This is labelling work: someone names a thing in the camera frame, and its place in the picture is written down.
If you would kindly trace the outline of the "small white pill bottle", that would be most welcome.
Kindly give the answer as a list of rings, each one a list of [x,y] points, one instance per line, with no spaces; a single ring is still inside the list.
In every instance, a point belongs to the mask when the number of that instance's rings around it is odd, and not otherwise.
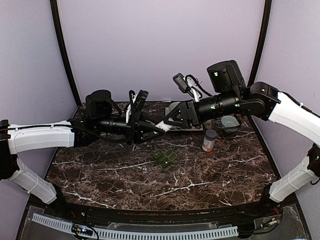
[[[173,125],[169,125],[169,124],[166,124],[164,123],[164,121],[161,121],[159,122],[157,125],[156,125],[157,128],[165,131],[165,132],[168,132],[170,131],[174,126]]]

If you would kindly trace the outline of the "green weekly pill organizer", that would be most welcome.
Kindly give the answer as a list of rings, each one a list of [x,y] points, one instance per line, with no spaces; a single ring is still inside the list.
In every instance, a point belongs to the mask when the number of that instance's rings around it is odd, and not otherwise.
[[[155,161],[163,168],[170,166],[177,156],[178,155],[171,148],[166,151],[158,150],[152,154]]]

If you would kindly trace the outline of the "large grey-capped pill bottle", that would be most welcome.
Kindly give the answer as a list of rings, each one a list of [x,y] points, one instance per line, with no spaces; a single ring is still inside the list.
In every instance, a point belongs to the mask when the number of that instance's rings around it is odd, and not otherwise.
[[[213,129],[207,129],[203,138],[202,149],[207,153],[211,152],[216,139],[217,132]]]

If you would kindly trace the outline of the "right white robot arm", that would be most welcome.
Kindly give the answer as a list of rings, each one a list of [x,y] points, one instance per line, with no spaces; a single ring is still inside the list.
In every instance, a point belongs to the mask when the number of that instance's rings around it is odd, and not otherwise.
[[[257,82],[249,88],[236,84],[218,95],[183,101],[163,121],[189,129],[231,114],[254,116],[277,125],[267,134],[267,143],[276,157],[285,158],[276,161],[281,170],[290,157],[300,158],[293,161],[292,169],[284,172],[281,179],[265,187],[264,196],[255,205],[258,216],[266,217],[275,204],[320,177],[319,115],[267,83]]]

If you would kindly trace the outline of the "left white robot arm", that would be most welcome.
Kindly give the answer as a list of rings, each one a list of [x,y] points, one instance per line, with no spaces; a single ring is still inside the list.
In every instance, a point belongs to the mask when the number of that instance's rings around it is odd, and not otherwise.
[[[18,154],[49,148],[86,147],[97,140],[107,143],[135,143],[161,137],[169,130],[164,124],[149,117],[104,116],[72,118],[56,123],[38,125],[0,122],[0,178],[14,182],[29,194],[36,196],[60,218],[71,213],[61,189],[39,177],[27,167]]]

